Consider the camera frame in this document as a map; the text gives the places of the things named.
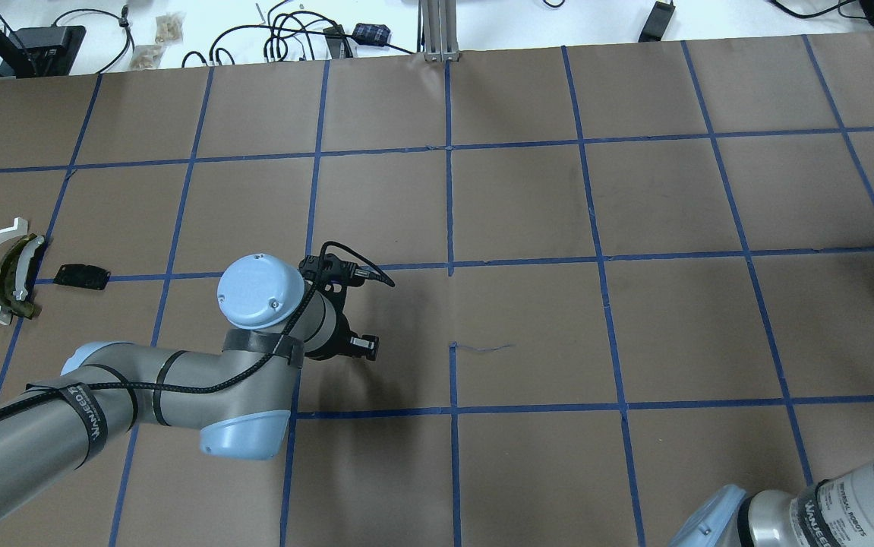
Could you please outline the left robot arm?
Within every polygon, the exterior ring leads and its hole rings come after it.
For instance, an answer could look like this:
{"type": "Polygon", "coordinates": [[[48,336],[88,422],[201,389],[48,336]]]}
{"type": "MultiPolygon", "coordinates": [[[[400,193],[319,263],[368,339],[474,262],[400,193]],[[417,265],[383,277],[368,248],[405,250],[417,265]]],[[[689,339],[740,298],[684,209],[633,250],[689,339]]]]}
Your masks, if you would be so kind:
{"type": "Polygon", "coordinates": [[[216,289],[231,325],[220,353],[79,347],[61,376],[0,406],[0,520],[141,423],[197,430],[208,456],[276,457],[306,358],[377,358],[378,338],[355,333],[343,311],[349,288],[368,281],[394,286],[363,256],[323,250],[293,266],[250,254],[216,289]]]}

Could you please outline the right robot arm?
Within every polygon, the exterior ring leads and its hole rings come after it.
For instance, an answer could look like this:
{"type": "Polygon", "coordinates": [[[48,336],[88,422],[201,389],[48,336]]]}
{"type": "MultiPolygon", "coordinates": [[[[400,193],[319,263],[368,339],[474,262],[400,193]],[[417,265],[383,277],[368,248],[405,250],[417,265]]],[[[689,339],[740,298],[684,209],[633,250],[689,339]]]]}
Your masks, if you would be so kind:
{"type": "Polygon", "coordinates": [[[670,546],[874,546],[874,461],[801,494],[716,491],[670,546]]]}

